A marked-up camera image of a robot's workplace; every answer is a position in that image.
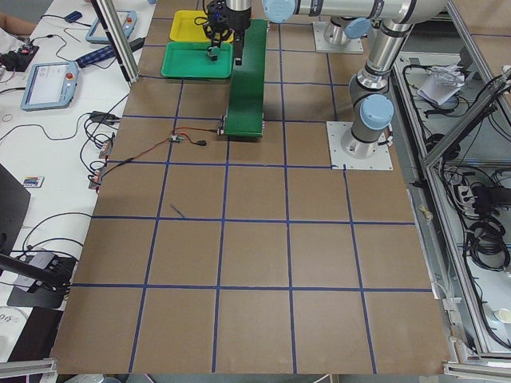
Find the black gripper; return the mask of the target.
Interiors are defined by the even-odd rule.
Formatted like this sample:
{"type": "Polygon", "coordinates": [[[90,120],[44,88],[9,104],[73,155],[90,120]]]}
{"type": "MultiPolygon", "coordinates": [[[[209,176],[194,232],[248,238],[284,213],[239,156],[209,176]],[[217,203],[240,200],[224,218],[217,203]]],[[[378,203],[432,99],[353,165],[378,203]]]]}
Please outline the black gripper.
{"type": "Polygon", "coordinates": [[[225,1],[210,1],[204,7],[205,22],[202,24],[205,36],[212,44],[221,44],[233,36],[228,26],[227,7],[225,1]]]}
{"type": "Polygon", "coordinates": [[[239,66],[243,63],[243,51],[244,51],[244,30],[233,31],[233,62],[234,65],[239,66]]]}

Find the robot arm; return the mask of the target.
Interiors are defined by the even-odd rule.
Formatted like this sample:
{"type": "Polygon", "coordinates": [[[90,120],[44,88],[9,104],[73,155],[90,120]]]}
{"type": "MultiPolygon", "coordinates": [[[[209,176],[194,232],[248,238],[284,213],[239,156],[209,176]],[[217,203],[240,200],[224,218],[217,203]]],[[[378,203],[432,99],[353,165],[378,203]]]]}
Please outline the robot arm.
{"type": "Polygon", "coordinates": [[[263,11],[274,23],[295,14],[381,21],[366,64],[349,85],[355,120],[341,139],[347,155],[365,160],[374,154],[394,115],[394,106],[382,90],[401,48],[414,25],[430,20],[445,6],[445,1],[264,1],[263,11]]]}
{"type": "Polygon", "coordinates": [[[234,43],[244,44],[245,32],[251,25],[251,1],[210,1],[202,5],[206,17],[203,30],[213,45],[219,46],[231,36],[234,43]]]}

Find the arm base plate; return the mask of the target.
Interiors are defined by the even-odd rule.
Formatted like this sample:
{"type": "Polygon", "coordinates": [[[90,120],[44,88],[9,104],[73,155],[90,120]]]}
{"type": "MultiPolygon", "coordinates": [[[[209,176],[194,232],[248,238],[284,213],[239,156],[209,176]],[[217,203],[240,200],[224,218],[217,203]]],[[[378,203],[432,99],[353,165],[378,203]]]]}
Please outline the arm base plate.
{"type": "Polygon", "coordinates": [[[378,141],[365,144],[352,136],[351,126],[349,121],[327,122],[331,167],[336,170],[392,171],[385,133],[381,133],[378,141]]]}
{"type": "Polygon", "coordinates": [[[315,50],[320,53],[362,54],[360,38],[350,39],[341,26],[331,22],[313,22],[315,50]]]}

